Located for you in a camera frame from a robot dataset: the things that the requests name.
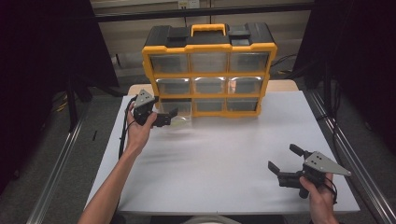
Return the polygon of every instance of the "forearm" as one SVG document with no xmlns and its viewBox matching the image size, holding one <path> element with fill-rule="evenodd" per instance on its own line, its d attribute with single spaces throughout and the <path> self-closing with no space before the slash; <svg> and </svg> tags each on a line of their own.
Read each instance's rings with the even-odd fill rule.
<svg viewBox="0 0 396 224">
<path fill-rule="evenodd" d="M 125 150 L 108 178 L 96 191 L 78 223 L 109 223 L 137 155 Z"/>
</svg>

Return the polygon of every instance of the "plastic drawer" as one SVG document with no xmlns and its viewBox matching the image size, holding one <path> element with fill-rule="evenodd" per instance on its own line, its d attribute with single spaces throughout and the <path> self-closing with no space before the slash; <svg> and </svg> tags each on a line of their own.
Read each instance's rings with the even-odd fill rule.
<svg viewBox="0 0 396 224">
<path fill-rule="evenodd" d="M 255 111 L 259 98 L 228 98 L 228 111 Z"/>
<path fill-rule="evenodd" d="M 227 53 L 202 52 L 190 54 L 191 71 L 197 73 L 226 72 Z"/>
<path fill-rule="evenodd" d="M 189 78 L 159 78 L 156 82 L 160 94 L 190 94 Z"/>
<path fill-rule="evenodd" d="M 187 54 L 154 54 L 149 56 L 155 73 L 187 73 Z"/>
<path fill-rule="evenodd" d="M 264 71 L 268 52 L 236 52 L 230 54 L 230 72 Z"/>
<path fill-rule="evenodd" d="M 198 112 L 222 111 L 224 98 L 195 99 L 195 110 Z"/>
<path fill-rule="evenodd" d="M 191 124 L 191 99 L 162 99 L 159 113 L 169 113 L 177 108 L 177 116 L 172 118 L 171 125 Z"/>
<path fill-rule="evenodd" d="M 194 93 L 224 93 L 225 77 L 196 77 Z"/>
<path fill-rule="evenodd" d="M 230 77 L 228 93 L 260 93 L 264 77 Z"/>
</svg>

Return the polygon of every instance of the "human arm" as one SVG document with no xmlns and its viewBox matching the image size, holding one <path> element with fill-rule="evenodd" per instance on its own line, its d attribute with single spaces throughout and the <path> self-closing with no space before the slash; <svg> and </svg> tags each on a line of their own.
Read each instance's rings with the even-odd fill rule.
<svg viewBox="0 0 396 224">
<path fill-rule="evenodd" d="M 332 174 L 326 174 L 325 184 L 332 188 Z M 300 177 L 300 183 L 309 191 L 309 206 L 314 224 L 338 224 L 333 211 L 332 192 L 325 187 L 315 187 L 305 177 Z"/>
<path fill-rule="evenodd" d="M 78 223 L 109 223 L 116 210 L 126 179 L 134 165 L 137 156 L 149 140 L 152 123 L 157 118 L 156 113 L 151 113 L 143 126 L 134 122 L 131 105 L 127 115 L 128 141 L 125 150 L 107 177 L 105 182 L 96 191 L 91 201 L 82 213 Z"/>
</svg>

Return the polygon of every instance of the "gray floor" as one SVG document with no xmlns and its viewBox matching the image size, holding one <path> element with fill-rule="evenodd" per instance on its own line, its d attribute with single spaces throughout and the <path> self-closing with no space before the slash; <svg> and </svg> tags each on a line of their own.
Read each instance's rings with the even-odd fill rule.
<svg viewBox="0 0 396 224">
<path fill-rule="evenodd" d="M 273 75 L 273 78 L 282 77 L 284 76 Z M 118 90 L 127 92 L 131 84 L 146 81 L 143 76 L 120 77 L 121 87 Z M 303 81 L 299 78 L 296 82 L 299 88 L 304 90 Z M 94 98 L 88 105 L 87 119 L 83 122 L 78 140 L 64 167 L 64 173 L 53 194 L 43 223 L 76 223 L 87 200 L 121 101 L 121 98 L 108 96 L 99 90 L 93 89 L 92 92 Z M 309 104 L 313 105 L 309 97 L 307 100 Z M 77 104 L 78 110 L 85 106 L 79 101 Z M 314 106 L 313 112 L 318 115 Z M 61 112 L 51 113 L 42 133 L 40 144 L 36 147 L 29 162 L 21 168 L 21 177 L 11 181 L 1 195 L 0 223 L 26 223 L 67 138 L 68 122 L 67 108 Z M 374 181 L 383 191 L 391 206 L 395 208 L 396 183 L 392 181 L 396 176 L 394 172 L 396 170 L 395 156 L 388 151 L 376 133 L 367 129 L 364 118 L 344 95 L 342 95 L 337 122 Z M 321 120 L 318 124 L 332 147 L 332 135 L 328 128 Z M 342 154 L 341 159 L 348 167 Z M 383 223 L 359 180 L 352 176 L 350 182 L 353 183 L 350 187 L 361 211 L 337 215 L 340 221 L 375 223 L 377 220 L 378 223 Z M 309 222 L 308 214 L 287 215 L 286 218 L 292 224 Z M 144 224 L 149 223 L 150 217 L 127 216 L 127 220 L 127 223 Z"/>
</svg>

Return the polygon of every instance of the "human hand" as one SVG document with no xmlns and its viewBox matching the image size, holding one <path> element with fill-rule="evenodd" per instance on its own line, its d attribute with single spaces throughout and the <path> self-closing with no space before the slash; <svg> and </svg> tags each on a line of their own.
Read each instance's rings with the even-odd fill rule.
<svg viewBox="0 0 396 224">
<path fill-rule="evenodd" d="M 332 188 L 332 174 L 327 173 L 326 177 L 325 184 Z M 315 224 L 338 224 L 332 208 L 332 192 L 323 186 L 319 188 L 315 187 L 312 182 L 303 176 L 300 177 L 300 183 L 309 191 L 309 206 L 312 221 Z"/>
<path fill-rule="evenodd" d="M 126 144 L 125 152 L 131 152 L 136 155 L 136 157 L 142 152 L 143 147 L 149 140 L 149 132 L 152 128 L 152 123 L 157 118 L 157 113 L 152 112 L 142 126 L 134 121 L 134 116 L 132 115 L 132 110 L 134 108 L 134 103 L 132 103 L 128 110 L 127 124 L 128 124 L 128 141 Z"/>
</svg>

